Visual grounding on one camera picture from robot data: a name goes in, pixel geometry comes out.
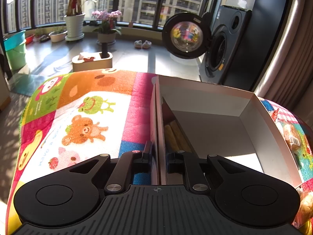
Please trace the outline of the barcode bread loaf packet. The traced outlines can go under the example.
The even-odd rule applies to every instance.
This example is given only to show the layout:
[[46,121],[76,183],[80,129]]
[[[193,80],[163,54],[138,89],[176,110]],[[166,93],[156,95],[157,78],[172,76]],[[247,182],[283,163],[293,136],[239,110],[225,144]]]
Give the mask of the barcode bread loaf packet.
[[285,125],[283,126],[283,137],[292,152],[301,148],[302,141],[300,134],[292,123],[285,122]]

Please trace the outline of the pink cardboard box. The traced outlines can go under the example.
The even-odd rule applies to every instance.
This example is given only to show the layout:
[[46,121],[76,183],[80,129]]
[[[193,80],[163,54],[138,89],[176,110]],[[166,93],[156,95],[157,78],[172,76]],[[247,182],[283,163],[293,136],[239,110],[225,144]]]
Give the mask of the pink cardboard box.
[[159,183],[178,181],[178,176],[166,170],[163,103],[168,104],[200,158],[217,154],[294,187],[303,182],[282,131],[255,94],[162,75],[152,81],[151,118]]

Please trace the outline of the colourful cartoon play mat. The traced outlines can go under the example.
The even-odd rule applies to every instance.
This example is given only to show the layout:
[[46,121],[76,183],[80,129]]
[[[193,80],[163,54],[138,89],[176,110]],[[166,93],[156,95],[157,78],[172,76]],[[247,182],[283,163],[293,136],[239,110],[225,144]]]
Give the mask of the colourful cartoon play mat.
[[[278,129],[292,123],[294,187],[213,154],[199,164],[208,192],[161,184],[151,100],[157,75],[89,70],[42,83],[21,118],[21,149],[8,200],[7,234],[302,234],[293,225],[299,186],[312,190],[312,131],[285,108],[259,98]],[[151,171],[126,192],[105,192],[125,152],[152,143]],[[165,141],[167,154],[174,152]]]

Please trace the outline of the pair of white slippers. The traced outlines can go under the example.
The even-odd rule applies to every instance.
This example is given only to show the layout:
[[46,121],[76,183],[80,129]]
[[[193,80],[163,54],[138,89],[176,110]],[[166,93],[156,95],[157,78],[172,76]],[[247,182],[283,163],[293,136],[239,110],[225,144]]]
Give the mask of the pair of white slippers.
[[134,42],[134,47],[136,49],[150,49],[152,46],[152,42],[146,40],[142,42],[141,40],[137,40]]

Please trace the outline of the low white planter bowl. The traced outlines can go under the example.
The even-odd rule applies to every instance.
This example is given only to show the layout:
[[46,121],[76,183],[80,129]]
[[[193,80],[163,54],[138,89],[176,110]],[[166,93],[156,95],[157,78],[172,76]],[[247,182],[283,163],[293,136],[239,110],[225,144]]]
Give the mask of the low white planter bowl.
[[49,34],[49,37],[51,39],[51,42],[60,42],[65,39],[67,36],[67,30],[58,30],[53,31]]

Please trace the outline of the pink flower pot plant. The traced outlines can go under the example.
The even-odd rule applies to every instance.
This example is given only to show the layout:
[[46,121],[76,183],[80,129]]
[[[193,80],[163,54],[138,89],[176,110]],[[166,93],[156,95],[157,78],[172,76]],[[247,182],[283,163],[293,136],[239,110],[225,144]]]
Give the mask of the pink flower pot plant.
[[100,21],[100,24],[94,32],[98,33],[98,41],[99,45],[103,43],[107,43],[111,45],[116,41],[116,34],[121,35],[120,27],[116,26],[117,19],[122,15],[120,10],[107,12],[104,11],[93,11],[92,18],[96,21]]

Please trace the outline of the teal plastic bucket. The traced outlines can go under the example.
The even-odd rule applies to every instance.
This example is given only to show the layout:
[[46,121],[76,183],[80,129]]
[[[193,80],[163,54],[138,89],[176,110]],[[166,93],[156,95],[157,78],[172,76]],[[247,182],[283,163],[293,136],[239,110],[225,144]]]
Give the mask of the teal plastic bucket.
[[14,35],[4,39],[5,51],[9,51],[19,46],[25,40],[25,30],[15,33]]

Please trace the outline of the round washing machine door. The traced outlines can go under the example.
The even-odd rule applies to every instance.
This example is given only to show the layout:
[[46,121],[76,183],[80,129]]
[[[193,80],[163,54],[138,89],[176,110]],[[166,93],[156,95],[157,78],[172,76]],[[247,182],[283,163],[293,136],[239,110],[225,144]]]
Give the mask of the round washing machine door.
[[190,60],[205,54],[212,41],[210,14],[183,12],[170,17],[162,30],[162,43],[176,57]]

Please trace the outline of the round bun red logo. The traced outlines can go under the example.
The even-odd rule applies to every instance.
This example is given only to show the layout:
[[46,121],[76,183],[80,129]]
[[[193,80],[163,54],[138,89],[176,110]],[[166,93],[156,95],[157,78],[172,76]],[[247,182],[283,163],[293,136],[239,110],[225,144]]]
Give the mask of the round bun red logo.
[[312,235],[312,190],[299,186],[297,192],[300,196],[300,207],[292,225],[302,234]]

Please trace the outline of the dark front-load washing machine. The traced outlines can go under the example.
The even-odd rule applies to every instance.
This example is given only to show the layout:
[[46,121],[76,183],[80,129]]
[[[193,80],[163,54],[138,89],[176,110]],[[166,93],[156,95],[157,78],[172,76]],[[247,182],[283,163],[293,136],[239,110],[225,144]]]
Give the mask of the dark front-load washing machine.
[[222,84],[250,21],[252,10],[220,6],[211,27],[212,37],[199,67],[200,80]]

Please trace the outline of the brown curtain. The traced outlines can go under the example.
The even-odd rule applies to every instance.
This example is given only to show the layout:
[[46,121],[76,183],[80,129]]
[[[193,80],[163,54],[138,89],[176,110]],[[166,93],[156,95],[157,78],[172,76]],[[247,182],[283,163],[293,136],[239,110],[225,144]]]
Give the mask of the brown curtain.
[[279,44],[255,94],[292,110],[312,81],[312,0],[292,0]]

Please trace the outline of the green plastic bucket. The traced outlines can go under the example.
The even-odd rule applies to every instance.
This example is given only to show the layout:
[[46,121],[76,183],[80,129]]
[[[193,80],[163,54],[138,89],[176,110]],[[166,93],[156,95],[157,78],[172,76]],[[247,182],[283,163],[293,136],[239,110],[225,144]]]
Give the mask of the green plastic bucket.
[[17,71],[26,65],[26,40],[6,52],[8,64],[13,71]]

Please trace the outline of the red plastic basin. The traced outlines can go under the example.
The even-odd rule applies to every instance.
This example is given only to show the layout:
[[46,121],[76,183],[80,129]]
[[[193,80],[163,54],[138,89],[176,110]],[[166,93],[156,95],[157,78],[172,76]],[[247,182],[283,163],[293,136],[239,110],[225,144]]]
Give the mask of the red plastic basin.
[[28,45],[28,44],[32,43],[34,36],[35,36],[34,34],[29,34],[29,35],[25,36],[25,40],[26,40],[25,44]]

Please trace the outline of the pink Volcano snack pack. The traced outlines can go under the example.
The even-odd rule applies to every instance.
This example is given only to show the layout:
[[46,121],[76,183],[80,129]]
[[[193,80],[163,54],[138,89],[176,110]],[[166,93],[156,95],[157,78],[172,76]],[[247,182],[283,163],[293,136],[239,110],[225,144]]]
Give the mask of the pink Volcano snack pack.
[[165,141],[174,152],[192,153],[192,146],[177,120],[164,125]]

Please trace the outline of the tall plant white pot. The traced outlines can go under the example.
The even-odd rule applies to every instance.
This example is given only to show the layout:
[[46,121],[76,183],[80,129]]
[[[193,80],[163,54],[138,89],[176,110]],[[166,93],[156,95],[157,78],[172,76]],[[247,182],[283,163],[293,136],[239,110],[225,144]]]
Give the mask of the tall plant white pot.
[[77,41],[84,38],[83,21],[85,14],[82,11],[82,0],[69,0],[64,16],[67,35],[65,40]]

